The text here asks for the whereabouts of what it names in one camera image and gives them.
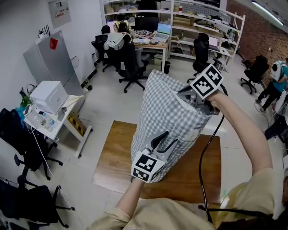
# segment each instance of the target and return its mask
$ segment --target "gingham cloth bag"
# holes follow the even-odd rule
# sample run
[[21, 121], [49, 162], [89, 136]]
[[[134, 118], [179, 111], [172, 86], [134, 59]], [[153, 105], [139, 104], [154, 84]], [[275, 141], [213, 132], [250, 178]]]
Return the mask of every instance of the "gingham cloth bag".
[[147, 80], [140, 120], [131, 146], [132, 161], [137, 152], [144, 149], [145, 140], [152, 134], [169, 131], [169, 135], [160, 142], [157, 150], [164, 150], [173, 140], [179, 140], [164, 169], [152, 182], [160, 181], [194, 145], [211, 118], [197, 107], [195, 102], [190, 101], [188, 104], [176, 95], [184, 86], [184, 83], [157, 70], [153, 70]]

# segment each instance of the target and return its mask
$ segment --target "white shelving unit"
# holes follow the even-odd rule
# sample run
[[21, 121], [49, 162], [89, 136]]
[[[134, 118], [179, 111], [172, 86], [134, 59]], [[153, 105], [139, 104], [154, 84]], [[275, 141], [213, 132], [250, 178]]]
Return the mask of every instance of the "white shelving unit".
[[[102, 23], [103, 25], [106, 25], [106, 17], [109, 17], [111, 15], [116, 15], [119, 13], [132, 13], [132, 14], [137, 14], [137, 13], [162, 13], [162, 14], [168, 14], [170, 15], [170, 20], [171, 20], [171, 37], [170, 37], [170, 42], [169, 42], [169, 50], [168, 50], [168, 56], [173, 55], [173, 56], [178, 56], [178, 57], [182, 57], [182, 58], [188, 58], [188, 59], [195, 59], [195, 56], [191, 56], [191, 54], [189, 53], [189, 51], [184, 50], [184, 53], [174, 53], [171, 51], [171, 47], [175, 47], [175, 45], [173, 44], [182, 44], [182, 45], [187, 45], [191, 47], [191, 50], [193, 50], [193, 39], [176, 39], [174, 37], [172, 37], [172, 34], [175, 30], [181, 30], [181, 31], [189, 31], [192, 33], [203, 33], [202, 27], [197, 27], [197, 26], [188, 26], [188, 25], [184, 25], [181, 23], [174, 23], [173, 22], [173, 18], [174, 17], [185, 17], [185, 18], [194, 18], [194, 19], [201, 19], [204, 20], [206, 22], [210, 22], [212, 24], [214, 24], [215, 26], [220, 26], [219, 29], [223, 30], [225, 29], [231, 29], [235, 32], [235, 34], [237, 34], [237, 40], [232, 41], [231, 39], [227, 39], [227, 38], [223, 38], [221, 34], [214, 32], [214, 31], [210, 31], [210, 30], [205, 30], [204, 33], [208, 34], [208, 36], [213, 37], [213, 38], [217, 38], [219, 41], [219, 50], [212, 50], [210, 49], [210, 51], [215, 52], [215, 53], [220, 53], [223, 55], [224, 60], [225, 60], [225, 67], [226, 70], [228, 70], [229, 67], [229, 63], [231, 61], [233, 61], [235, 55], [236, 55], [236, 51], [238, 49], [239, 43], [240, 43], [240, 39], [241, 39], [241, 35], [243, 32], [243, 27], [244, 27], [244, 22], [245, 22], [245, 15], [243, 16], [239, 16], [236, 13], [232, 13], [226, 10], [222, 10], [220, 8], [217, 8], [215, 6], [212, 5], [208, 5], [202, 2], [198, 2], [198, 1], [194, 1], [194, 0], [166, 0], [166, 2], [169, 2], [170, 5], [170, 10], [127, 10], [127, 11], [117, 11], [117, 12], [110, 12], [110, 13], [105, 13], [105, 6], [106, 5], [113, 5], [113, 4], [122, 4], [122, 6], [124, 6], [125, 2], [129, 2], [129, 0], [100, 0], [100, 10], [101, 10], [101, 16], [102, 16]], [[205, 9], [209, 9], [209, 10], [214, 10], [216, 12], [218, 12], [221, 15], [225, 15], [225, 16], [230, 16], [231, 17], [231, 21], [233, 22], [233, 26], [228, 25], [227, 23], [223, 23], [222, 21], [217, 21], [217, 20], [213, 20], [213, 19], [209, 19], [206, 17], [203, 17], [201, 15], [194, 15], [194, 14], [189, 14], [189, 12], [174, 12], [174, 6], [176, 5], [181, 5], [181, 4], [189, 4], [189, 5], [197, 5], [197, 6], [203, 6]], [[224, 48], [222, 46], [223, 42], [228, 42], [231, 47], [233, 48], [232, 50], [228, 51], [226, 48]]]

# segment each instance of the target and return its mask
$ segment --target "black office chair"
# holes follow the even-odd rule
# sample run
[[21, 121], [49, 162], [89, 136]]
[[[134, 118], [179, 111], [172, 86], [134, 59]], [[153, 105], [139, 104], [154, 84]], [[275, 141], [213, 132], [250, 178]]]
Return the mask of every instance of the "black office chair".
[[255, 63], [248, 67], [244, 73], [249, 78], [247, 81], [244, 78], [241, 78], [241, 81], [245, 81], [245, 83], [241, 83], [241, 86], [244, 84], [248, 85], [250, 88], [250, 94], [252, 94], [252, 88], [257, 93], [256, 88], [252, 85], [252, 82], [255, 84], [260, 84], [263, 78], [264, 73], [269, 69], [268, 59], [263, 55], [259, 55], [255, 59]]
[[[197, 39], [194, 40], [194, 51], [196, 60], [193, 63], [193, 69], [197, 72], [194, 74], [196, 77], [197, 74], [201, 73], [208, 65], [210, 65], [207, 61], [209, 59], [209, 36], [204, 33], [199, 33]], [[222, 65], [220, 61], [216, 58], [213, 59], [214, 66]], [[189, 78], [187, 83], [194, 80], [195, 78]]]
[[57, 213], [57, 209], [66, 209], [75, 211], [74, 207], [66, 208], [56, 205], [58, 186], [51, 195], [47, 186], [36, 186], [30, 190], [25, 188], [23, 180], [19, 183], [19, 187], [14, 187], [0, 180], [0, 209], [7, 218], [25, 218], [34, 222], [45, 224], [37, 224], [28, 222], [30, 230], [38, 230], [40, 227], [49, 226], [58, 221], [65, 228], [65, 225]]
[[143, 90], [145, 87], [138, 81], [140, 79], [147, 79], [148, 77], [143, 76], [143, 73], [146, 71], [146, 66], [149, 64], [148, 60], [142, 60], [143, 67], [138, 66], [137, 56], [135, 51], [135, 46], [133, 43], [129, 43], [130, 36], [124, 37], [124, 40], [127, 39], [120, 50], [115, 51], [115, 58], [117, 59], [118, 65], [121, 65], [121, 62], [124, 63], [125, 70], [121, 69], [121, 66], [117, 67], [118, 73], [123, 79], [119, 79], [119, 82], [128, 81], [127, 86], [124, 88], [124, 93], [127, 93], [127, 88], [132, 84], [138, 84]]
[[39, 169], [43, 163], [46, 178], [50, 181], [51, 178], [48, 176], [47, 165], [43, 160], [42, 154], [46, 160], [57, 162], [60, 166], [62, 166], [63, 163], [61, 161], [48, 157], [48, 154], [52, 148], [57, 147], [57, 144], [53, 142], [50, 146], [48, 146], [43, 134], [37, 130], [34, 130], [35, 137], [42, 151], [41, 154], [33, 134], [30, 134], [29, 132], [32, 131], [29, 131], [26, 126], [23, 127], [21, 119], [16, 110], [8, 111], [7, 109], [3, 109], [0, 112], [0, 138], [14, 147], [14, 149], [16, 149], [17, 152], [24, 157], [24, 161], [21, 161], [19, 160], [18, 156], [15, 155], [15, 163], [18, 166], [20, 164], [24, 164], [24, 170], [29, 168], [32, 171]]
[[91, 44], [99, 53], [99, 59], [96, 62], [97, 63], [103, 62], [103, 65], [107, 64], [102, 70], [103, 72], [105, 72], [107, 68], [113, 65], [109, 56], [108, 58], [105, 58], [105, 55], [104, 55], [106, 53], [106, 50], [104, 50], [104, 43], [107, 41], [107, 38], [108, 38], [108, 35], [106, 34], [98, 35], [98, 36], [95, 36], [95, 41], [91, 42]]

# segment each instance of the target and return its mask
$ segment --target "ceiling light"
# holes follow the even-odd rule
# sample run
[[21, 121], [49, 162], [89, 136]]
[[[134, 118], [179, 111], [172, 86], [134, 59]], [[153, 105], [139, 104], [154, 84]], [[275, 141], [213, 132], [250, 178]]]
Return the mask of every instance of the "ceiling light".
[[276, 20], [279, 24], [281, 24], [282, 26], [284, 26], [284, 24], [277, 18], [273, 15], [273, 13], [271, 13], [269, 10], [266, 10], [264, 8], [264, 6], [260, 5], [258, 2], [256, 1], [252, 1], [252, 3], [257, 6], [258, 8], [260, 8], [261, 10], [265, 11], [267, 14], [269, 14], [274, 20]]

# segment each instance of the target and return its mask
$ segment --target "red tag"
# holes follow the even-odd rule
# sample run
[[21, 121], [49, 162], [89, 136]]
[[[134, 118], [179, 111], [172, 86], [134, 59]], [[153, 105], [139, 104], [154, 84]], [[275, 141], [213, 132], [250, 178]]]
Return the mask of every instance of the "red tag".
[[50, 48], [51, 49], [56, 49], [57, 43], [58, 43], [58, 40], [56, 40], [54, 38], [51, 38], [50, 39]]

